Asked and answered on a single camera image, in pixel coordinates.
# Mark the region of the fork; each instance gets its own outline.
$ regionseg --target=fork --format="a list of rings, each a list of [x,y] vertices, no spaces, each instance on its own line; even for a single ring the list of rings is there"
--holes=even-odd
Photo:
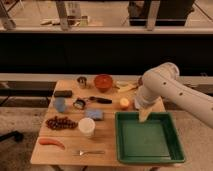
[[[103,150],[89,150],[89,151],[75,150],[75,151],[73,151],[74,156],[82,156],[84,154],[105,154],[105,151],[103,151]]]

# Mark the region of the red bowl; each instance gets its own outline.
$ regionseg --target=red bowl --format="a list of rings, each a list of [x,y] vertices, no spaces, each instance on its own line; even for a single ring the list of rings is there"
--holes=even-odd
[[[113,79],[108,74],[100,74],[95,77],[94,85],[100,92],[104,93],[112,88]]]

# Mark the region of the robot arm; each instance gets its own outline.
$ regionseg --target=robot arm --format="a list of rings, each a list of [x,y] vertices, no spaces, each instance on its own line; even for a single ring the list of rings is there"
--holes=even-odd
[[[139,106],[150,106],[162,96],[213,128],[213,98],[180,84],[176,81],[178,76],[179,70],[173,63],[146,71],[142,76],[143,85],[136,93]]]

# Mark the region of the green plastic tray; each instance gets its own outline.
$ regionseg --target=green plastic tray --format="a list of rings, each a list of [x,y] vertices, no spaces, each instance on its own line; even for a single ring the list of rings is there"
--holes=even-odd
[[[122,163],[183,163],[184,153],[169,113],[151,113],[144,123],[137,112],[117,112],[117,159]]]

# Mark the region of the bunch of grapes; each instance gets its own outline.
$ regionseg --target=bunch of grapes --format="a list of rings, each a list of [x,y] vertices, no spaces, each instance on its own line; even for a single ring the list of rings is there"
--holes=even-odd
[[[57,116],[46,121],[47,127],[52,130],[74,129],[78,123],[70,120],[68,117],[59,118]]]

